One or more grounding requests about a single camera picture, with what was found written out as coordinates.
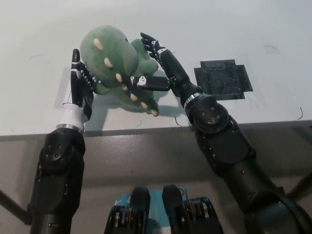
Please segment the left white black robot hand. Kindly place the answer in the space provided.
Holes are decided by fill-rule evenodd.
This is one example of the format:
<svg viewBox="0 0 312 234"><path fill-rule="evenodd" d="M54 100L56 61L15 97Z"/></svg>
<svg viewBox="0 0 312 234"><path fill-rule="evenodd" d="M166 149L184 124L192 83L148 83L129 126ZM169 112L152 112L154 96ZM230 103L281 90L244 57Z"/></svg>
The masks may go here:
<svg viewBox="0 0 312 234"><path fill-rule="evenodd" d="M64 112L56 128L66 128L84 133L85 123L92 116L94 90L97 79L88 70L80 57L79 49L72 54L69 95L62 104Z"/></svg>

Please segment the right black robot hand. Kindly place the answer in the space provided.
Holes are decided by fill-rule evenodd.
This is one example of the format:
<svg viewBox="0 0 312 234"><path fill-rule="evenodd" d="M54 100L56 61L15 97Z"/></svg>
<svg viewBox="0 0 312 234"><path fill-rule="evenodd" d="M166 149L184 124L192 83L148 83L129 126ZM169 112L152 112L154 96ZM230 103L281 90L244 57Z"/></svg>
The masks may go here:
<svg viewBox="0 0 312 234"><path fill-rule="evenodd" d="M200 87L194 85L186 71L168 48L150 35L141 33L141 42L149 56L161 66L166 77L152 75L130 76L130 84L142 90L168 91L180 98L184 109L190 109L195 100L203 94Z"/></svg>

